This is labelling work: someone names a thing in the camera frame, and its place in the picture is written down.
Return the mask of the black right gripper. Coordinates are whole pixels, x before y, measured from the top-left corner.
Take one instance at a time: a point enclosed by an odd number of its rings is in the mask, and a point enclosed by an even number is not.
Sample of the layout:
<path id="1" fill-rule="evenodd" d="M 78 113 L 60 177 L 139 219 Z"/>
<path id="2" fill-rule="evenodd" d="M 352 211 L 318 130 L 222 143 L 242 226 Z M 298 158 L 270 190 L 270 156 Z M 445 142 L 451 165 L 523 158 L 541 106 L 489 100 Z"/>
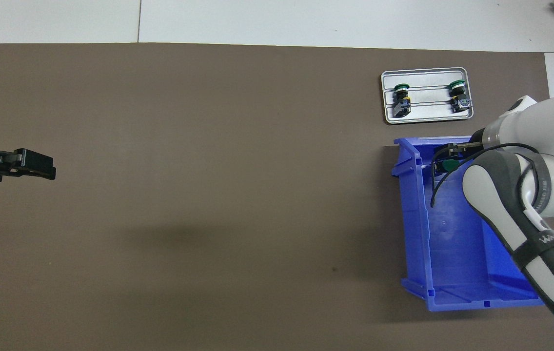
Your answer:
<path id="1" fill-rule="evenodd" d="M 477 130 L 471 135 L 467 146 L 460 146 L 457 143 L 446 144 L 446 157 L 470 157 L 484 150 L 483 133 L 485 128 Z M 448 173 L 447 160 L 435 160 L 432 162 L 432 178 Z"/>

